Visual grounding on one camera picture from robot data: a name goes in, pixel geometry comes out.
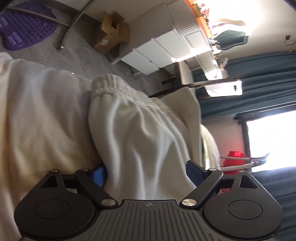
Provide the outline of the white knit jacket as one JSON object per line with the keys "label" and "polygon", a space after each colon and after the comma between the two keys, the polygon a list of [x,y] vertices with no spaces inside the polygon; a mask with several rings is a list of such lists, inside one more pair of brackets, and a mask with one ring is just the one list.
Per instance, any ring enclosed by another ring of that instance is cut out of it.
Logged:
{"label": "white knit jacket", "polygon": [[119,76],[101,75],[91,88],[89,127],[107,169],[104,188],[117,201],[180,201],[195,188],[187,161],[220,168],[216,142],[187,87],[150,98]]}

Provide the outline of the pastel bed duvet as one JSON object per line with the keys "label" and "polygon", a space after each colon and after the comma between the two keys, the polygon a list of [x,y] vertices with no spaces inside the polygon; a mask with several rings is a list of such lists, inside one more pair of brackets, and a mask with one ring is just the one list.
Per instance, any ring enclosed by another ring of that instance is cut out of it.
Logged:
{"label": "pastel bed duvet", "polygon": [[52,170],[101,158],[88,126],[92,81],[1,53],[1,240],[19,240],[14,210]]}

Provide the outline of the teal curtain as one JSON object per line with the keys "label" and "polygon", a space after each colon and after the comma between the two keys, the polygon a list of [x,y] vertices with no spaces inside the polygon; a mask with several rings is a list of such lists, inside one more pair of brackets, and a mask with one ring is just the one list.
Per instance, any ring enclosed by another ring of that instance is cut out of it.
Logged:
{"label": "teal curtain", "polygon": [[295,53],[283,52],[229,60],[226,71],[242,82],[242,95],[208,98],[196,91],[202,118],[242,113],[295,101]]}

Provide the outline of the orange tray with items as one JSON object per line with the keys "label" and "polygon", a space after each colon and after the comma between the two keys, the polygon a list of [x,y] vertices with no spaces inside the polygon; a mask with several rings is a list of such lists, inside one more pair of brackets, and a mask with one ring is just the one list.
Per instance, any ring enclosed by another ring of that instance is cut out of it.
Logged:
{"label": "orange tray with items", "polygon": [[185,0],[186,4],[189,6],[190,10],[193,12],[199,27],[207,39],[212,38],[211,30],[209,28],[209,20],[205,13],[202,13],[202,7],[204,4],[198,5],[198,1],[188,1]]}

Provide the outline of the wavy teal mirror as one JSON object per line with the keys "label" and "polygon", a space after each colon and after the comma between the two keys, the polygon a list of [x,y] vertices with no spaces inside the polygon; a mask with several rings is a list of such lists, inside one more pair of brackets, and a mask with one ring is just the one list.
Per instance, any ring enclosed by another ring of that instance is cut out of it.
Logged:
{"label": "wavy teal mirror", "polygon": [[245,45],[248,42],[249,36],[245,32],[225,30],[214,37],[214,42],[218,49],[222,51],[229,50],[236,46]]}

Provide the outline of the window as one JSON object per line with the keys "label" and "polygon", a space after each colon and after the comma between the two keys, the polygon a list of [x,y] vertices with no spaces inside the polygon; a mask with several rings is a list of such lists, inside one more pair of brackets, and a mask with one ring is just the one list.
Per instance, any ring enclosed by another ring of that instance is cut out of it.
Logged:
{"label": "window", "polygon": [[244,152],[263,158],[252,172],[295,167],[295,101],[234,116],[242,129]]}

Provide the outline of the dark right curtain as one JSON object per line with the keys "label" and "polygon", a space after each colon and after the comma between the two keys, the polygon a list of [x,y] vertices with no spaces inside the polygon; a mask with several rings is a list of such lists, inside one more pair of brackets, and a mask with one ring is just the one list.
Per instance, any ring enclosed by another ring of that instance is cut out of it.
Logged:
{"label": "dark right curtain", "polygon": [[257,181],[275,198],[284,218],[277,233],[279,240],[295,240],[296,170],[295,167],[253,172]]}

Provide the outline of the purple plastic mat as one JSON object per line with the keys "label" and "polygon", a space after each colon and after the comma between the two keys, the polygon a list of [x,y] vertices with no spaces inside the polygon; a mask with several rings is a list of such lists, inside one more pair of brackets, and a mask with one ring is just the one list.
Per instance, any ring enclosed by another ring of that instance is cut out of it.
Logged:
{"label": "purple plastic mat", "polygon": [[57,22],[30,13],[8,9],[1,13],[1,39],[8,51],[37,44],[55,32]]}

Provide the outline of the white black chair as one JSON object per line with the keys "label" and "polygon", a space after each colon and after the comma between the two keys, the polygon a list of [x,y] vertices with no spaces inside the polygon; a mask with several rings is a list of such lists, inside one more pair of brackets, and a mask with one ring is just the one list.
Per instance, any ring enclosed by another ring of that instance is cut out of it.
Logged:
{"label": "white black chair", "polygon": [[227,76],[222,79],[214,78],[214,80],[195,82],[193,73],[185,61],[175,63],[174,70],[175,75],[162,82],[162,84],[171,83],[171,88],[157,92],[151,95],[151,97],[162,97],[184,87],[192,89],[194,93],[198,89],[204,89],[207,96],[201,97],[200,99],[241,96],[243,94],[242,81],[238,78]]}

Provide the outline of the cardboard box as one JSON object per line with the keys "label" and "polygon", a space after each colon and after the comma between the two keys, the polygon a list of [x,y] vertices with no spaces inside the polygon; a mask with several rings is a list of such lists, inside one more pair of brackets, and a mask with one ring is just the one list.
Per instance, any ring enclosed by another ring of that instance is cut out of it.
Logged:
{"label": "cardboard box", "polygon": [[104,13],[103,20],[96,30],[93,48],[106,54],[120,43],[130,40],[130,29],[125,19],[117,13]]}

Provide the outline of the white drawer dresser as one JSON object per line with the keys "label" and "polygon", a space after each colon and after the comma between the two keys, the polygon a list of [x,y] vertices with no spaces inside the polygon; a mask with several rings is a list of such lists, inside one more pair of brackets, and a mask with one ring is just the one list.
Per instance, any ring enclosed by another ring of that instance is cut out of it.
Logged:
{"label": "white drawer dresser", "polygon": [[120,44],[114,63],[123,61],[149,75],[193,57],[207,79],[221,76],[193,11],[185,1],[175,1],[162,3],[129,23],[129,42]]}

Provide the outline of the red bag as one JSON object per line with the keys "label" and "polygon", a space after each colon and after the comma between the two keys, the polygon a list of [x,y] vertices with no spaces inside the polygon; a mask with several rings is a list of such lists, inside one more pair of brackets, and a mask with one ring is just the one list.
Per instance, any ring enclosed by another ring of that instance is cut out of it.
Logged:
{"label": "red bag", "polygon": [[[228,157],[238,157],[238,158],[245,158],[245,154],[241,151],[230,151],[227,155]],[[238,166],[245,164],[245,161],[243,160],[233,160],[233,159],[223,159],[222,160],[222,167],[228,167],[228,166]],[[231,171],[224,171],[223,173],[226,175],[236,175],[238,170],[231,170]],[[230,189],[221,189],[220,193],[226,193],[229,192]]]}

